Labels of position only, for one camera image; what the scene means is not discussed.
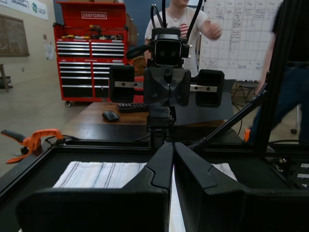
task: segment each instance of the white towel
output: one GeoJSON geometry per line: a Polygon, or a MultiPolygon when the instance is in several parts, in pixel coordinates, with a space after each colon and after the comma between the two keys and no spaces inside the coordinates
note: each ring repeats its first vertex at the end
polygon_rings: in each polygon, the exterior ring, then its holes
{"type": "MultiPolygon", "coordinates": [[[[135,177],[147,163],[71,162],[53,188],[119,189],[135,177]]],[[[213,164],[219,171],[237,181],[227,163],[213,164]]],[[[172,177],[172,197],[169,232],[185,232],[178,199],[175,176],[172,177]]]]}

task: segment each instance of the person's hand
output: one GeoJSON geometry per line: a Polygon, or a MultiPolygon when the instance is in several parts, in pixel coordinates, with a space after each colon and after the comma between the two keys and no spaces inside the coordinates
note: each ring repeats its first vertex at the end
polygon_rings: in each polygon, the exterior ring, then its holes
{"type": "Polygon", "coordinates": [[[219,23],[211,23],[208,28],[207,37],[211,40],[217,40],[222,35],[222,28],[219,23]]]}

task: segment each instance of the cable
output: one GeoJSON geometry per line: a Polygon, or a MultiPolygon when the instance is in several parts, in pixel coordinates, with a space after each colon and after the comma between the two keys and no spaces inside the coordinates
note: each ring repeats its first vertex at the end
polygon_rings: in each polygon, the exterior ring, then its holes
{"type": "Polygon", "coordinates": [[[237,104],[237,103],[233,103],[234,105],[238,105],[238,106],[240,106],[240,107],[244,107],[243,105],[240,105],[240,104],[237,104]]]}
{"type": "MultiPolygon", "coordinates": [[[[62,135],[64,138],[70,138],[70,139],[72,139],[72,140],[80,140],[79,138],[76,138],[76,137],[74,137],[74,136],[71,136],[71,135],[65,135],[65,134],[63,134],[62,135]]],[[[54,136],[50,136],[50,137],[48,137],[48,138],[46,138],[45,140],[44,140],[44,142],[47,142],[48,144],[50,144],[50,145],[55,145],[56,143],[54,143],[54,144],[52,144],[49,140],[50,139],[52,139],[52,138],[55,138],[54,136]]]]}
{"type": "Polygon", "coordinates": [[[309,145],[309,141],[300,141],[300,140],[277,140],[277,141],[272,141],[269,142],[268,144],[279,144],[279,143],[304,143],[306,145],[309,145]]]}
{"type": "Polygon", "coordinates": [[[191,24],[190,24],[190,26],[189,26],[189,30],[188,30],[188,32],[187,32],[187,40],[188,40],[188,42],[189,42],[189,37],[190,37],[191,31],[192,31],[193,26],[194,26],[194,24],[195,24],[195,21],[196,21],[196,19],[197,19],[197,15],[198,15],[198,13],[199,13],[199,10],[200,10],[201,7],[202,7],[202,3],[203,3],[203,0],[199,0],[198,5],[197,5],[197,9],[196,9],[196,11],[195,11],[195,13],[194,13],[193,19],[192,19],[191,24]]]}
{"type": "Polygon", "coordinates": [[[174,118],[174,121],[172,122],[172,125],[174,125],[175,124],[175,122],[176,122],[176,115],[174,114],[174,112],[173,111],[169,111],[170,112],[170,114],[172,115],[172,117],[174,118]]]}
{"type": "Polygon", "coordinates": [[[165,0],[162,0],[162,17],[163,17],[163,27],[166,28],[166,15],[165,15],[165,0]]]}
{"type": "Polygon", "coordinates": [[[154,19],[154,5],[151,5],[151,8],[150,8],[150,18],[151,18],[151,22],[153,24],[153,28],[156,28],[155,27],[155,19],[154,19]]]}
{"type": "Polygon", "coordinates": [[[126,58],[127,59],[134,59],[135,57],[143,55],[144,52],[146,52],[147,50],[150,50],[150,49],[151,49],[151,46],[146,45],[146,44],[139,46],[139,47],[132,48],[132,49],[130,49],[126,52],[126,58]]]}
{"type": "Polygon", "coordinates": [[[151,9],[150,9],[150,17],[151,17],[151,22],[153,24],[153,27],[155,28],[154,10],[155,10],[156,16],[158,17],[160,26],[163,27],[163,22],[162,22],[160,14],[159,14],[159,10],[158,10],[158,8],[155,4],[152,4],[151,9]]]}
{"type": "Polygon", "coordinates": [[[137,140],[134,140],[133,142],[139,142],[139,141],[141,141],[141,140],[143,140],[143,139],[146,139],[146,138],[148,138],[148,137],[150,137],[149,134],[146,135],[146,136],[144,136],[144,137],[141,137],[141,138],[139,138],[139,139],[137,139],[137,140]]]}
{"type": "MultiPolygon", "coordinates": [[[[235,106],[235,107],[238,109],[238,111],[240,111],[240,109],[238,108],[238,106],[236,106],[235,103],[232,103],[232,104],[233,104],[233,106],[235,106]]],[[[238,134],[237,134],[237,135],[240,134],[241,128],[242,128],[242,119],[241,119],[241,121],[240,121],[240,128],[239,128],[239,131],[238,131],[238,134]]]]}

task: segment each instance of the graphic t-shirt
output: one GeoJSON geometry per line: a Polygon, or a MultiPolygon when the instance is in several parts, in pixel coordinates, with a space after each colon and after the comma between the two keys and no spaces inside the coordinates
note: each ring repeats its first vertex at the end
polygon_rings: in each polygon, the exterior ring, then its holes
{"type": "MultiPolygon", "coordinates": [[[[181,31],[181,36],[186,37],[190,23],[193,19],[194,13],[195,13],[195,9],[190,8],[190,7],[186,7],[182,17],[179,18],[179,19],[176,19],[176,18],[170,17],[168,15],[168,13],[166,12],[167,27],[168,28],[179,28],[180,31],[181,31]]],[[[183,68],[190,70],[191,76],[193,76],[193,77],[198,75],[197,59],[196,59],[196,54],[195,54],[195,46],[196,46],[196,43],[197,43],[197,36],[198,36],[198,32],[199,32],[200,27],[202,26],[202,24],[207,19],[208,19],[207,15],[204,12],[199,11],[197,19],[195,21],[195,24],[194,24],[192,31],[191,31],[191,34],[190,34],[189,42],[188,42],[188,44],[192,45],[193,48],[190,48],[190,52],[189,52],[189,55],[191,55],[191,58],[185,58],[184,59],[183,68]]],[[[160,23],[159,23],[157,16],[154,17],[154,24],[157,28],[160,27],[160,23]]],[[[148,27],[147,27],[147,30],[146,30],[146,33],[145,33],[145,39],[148,39],[148,40],[151,39],[152,29],[153,29],[153,25],[152,25],[151,20],[150,20],[148,27]]]]}

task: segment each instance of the chair leg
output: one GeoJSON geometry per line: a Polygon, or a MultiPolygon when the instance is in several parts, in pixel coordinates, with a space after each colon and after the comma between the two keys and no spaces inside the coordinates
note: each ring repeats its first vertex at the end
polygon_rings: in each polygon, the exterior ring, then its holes
{"type": "Polygon", "coordinates": [[[233,96],[232,96],[232,99],[233,99],[233,97],[235,96],[235,94],[237,93],[237,91],[239,90],[239,88],[240,88],[240,86],[237,87],[235,93],[234,93],[233,96]]]}
{"type": "Polygon", "coordinates": [[[8,85],[8,80],[6,79],[6,75],[4,73],[3,65],[0,66],[0,72],[1,72],[1,75],[2,75],[2,80],[3,80],[3,83],[4,83],[5,91],[8,93],[9,92],[9,85],[8,85]]]}
{"type": "Polygon", "coordinates": [[[246,96],[245,96],[245,93],[244,93],[243,90],[244,90],[244,87],[241,86],[241,91],[242,91],[243,99],[244,99],[244,101],[245,101],[245,105],[247,105],[246,96]]]}
{"type": "Polygon", "coordinates": [[[291,133],[292,134],[297,134],[297,129],[298,129],[298,126],[299,126],[299,105],[297,106],[297,109],[296,109],[296,125],[295,125],[295,128],[294,129],[291,129],[291,133]]]}
{"type": "Polygon", "coordinates": [[[249,90],[249,91],[248,91],[248,94],[247,94],[247,96],[246,96],[246,102],[248,102],[248,101],[247,101],[247,98],[249,97],[249,95],[250,95],[250,93],[252,92],[253,88],[249,88],[248,90],[249,90]]]}

